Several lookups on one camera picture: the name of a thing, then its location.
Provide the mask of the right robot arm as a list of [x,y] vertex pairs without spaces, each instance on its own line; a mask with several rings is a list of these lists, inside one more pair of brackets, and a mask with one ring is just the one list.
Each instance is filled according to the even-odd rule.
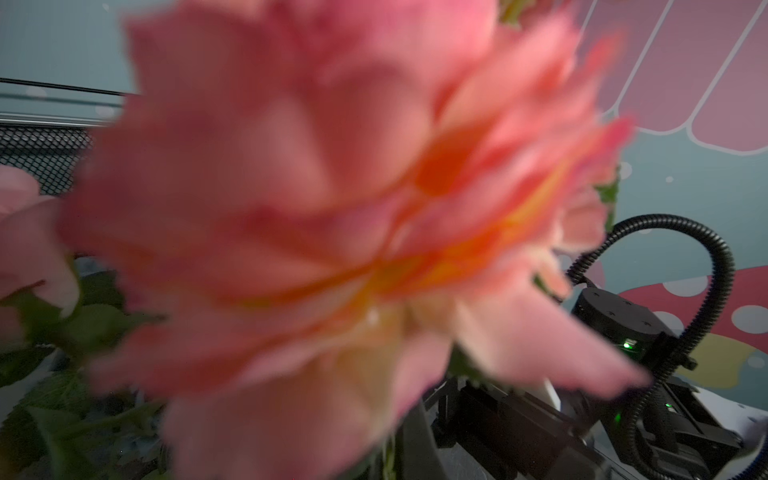
[[705,295],[691,322],[673,331],[648,308],[596,286],[587,270],[599,252],[567,270],[581,287],[573,315],[646,370],[644,388],[612,401],[581,392],[508,392],[469,382],[462,369],[424,399],[426,453],[462,448],[494,479],[713,479],[751,454],[743,479],[767,475],[767,423],[743,406],[709,400],[677,379],[697,367],[693,352],[723,314],[734,283],[726,242],[707,226],[670,214],[640,215],[616,224],[606,246],[647,229],[684,234],[712,263]]

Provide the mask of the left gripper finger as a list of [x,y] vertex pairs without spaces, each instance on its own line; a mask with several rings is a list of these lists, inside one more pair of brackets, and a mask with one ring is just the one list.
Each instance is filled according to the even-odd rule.
[[448,480],[423,402],[417,403],[400,424],[395,452],[397,479]]

